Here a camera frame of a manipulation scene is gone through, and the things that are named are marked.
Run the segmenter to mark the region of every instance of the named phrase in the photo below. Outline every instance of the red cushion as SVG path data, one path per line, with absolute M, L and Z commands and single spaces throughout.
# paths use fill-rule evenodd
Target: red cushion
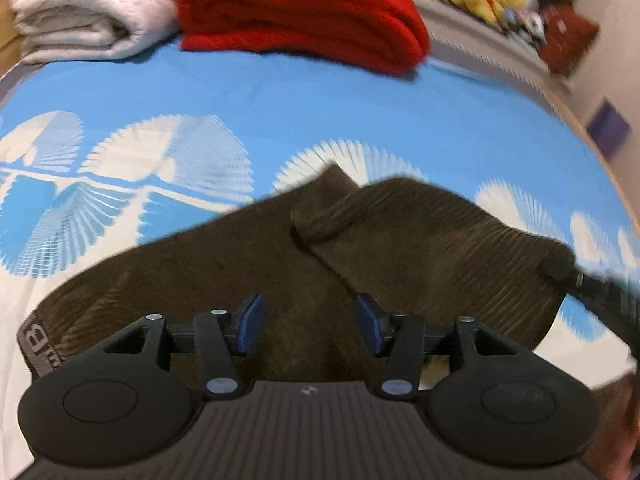
M 185 50 L 298 50 L 393 75 L 429 37 L 412 0 L 177 0 Z
M 564 73 L 588 49 L 600 27 L 576 14 L 569 4 L 547 7 L 541 14 L 547 23 L 546 44 L 538 54 L 551 73 Z

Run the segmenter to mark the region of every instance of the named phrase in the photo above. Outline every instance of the mattress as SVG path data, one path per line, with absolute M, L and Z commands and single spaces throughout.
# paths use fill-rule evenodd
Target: mattress
M 636 279 L 640 244 L 593 152 L 504 84 L 430 60 L 391 78 L 286 54 L 181 52 L 50 64 L 0 130 L 0 477 L 30 461 L 15 416 L 30 374 L 20 322 L 114 253 L 297 186 L 336 162 L 358 184 L 433 182 L 503 222 Z M 627 348 L 567 299 L 537 352 L 589 386 Z

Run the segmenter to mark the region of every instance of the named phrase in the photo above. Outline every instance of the white wall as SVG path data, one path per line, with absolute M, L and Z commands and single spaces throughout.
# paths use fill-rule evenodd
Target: white wall
M 575 9 L 600 23 L 601 33 L 572 78 L 567 104 L 587 125 L 607 98 L 631 124 L 631 135 L 610 164 L 640 216 L 640 0 L 576 0 Z

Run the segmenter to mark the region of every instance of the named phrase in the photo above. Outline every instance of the ribbed gray panel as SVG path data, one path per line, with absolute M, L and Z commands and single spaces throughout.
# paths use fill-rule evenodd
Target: ribbed gray panel
M 457 455 L 416 409 L 363 383 L 257 383 L 212 402 L 191 431 L 138 464 L 82 471 L 39 461 L 20 480 L 597 480 L 579 462 L 505 470 Z

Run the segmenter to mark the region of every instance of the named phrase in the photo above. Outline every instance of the silver screw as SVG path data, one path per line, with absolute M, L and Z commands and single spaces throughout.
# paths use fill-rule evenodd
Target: silver screw
M 411 383 L 404 379 L 389 379 L 382 383 L 382 391 L 393 396 L 408 395 L 413 389 Z
M 207 390 L 212 394 L 232 394 L 238 389 L 238 383 L 229 377 L 216 377 L 207 381 Z

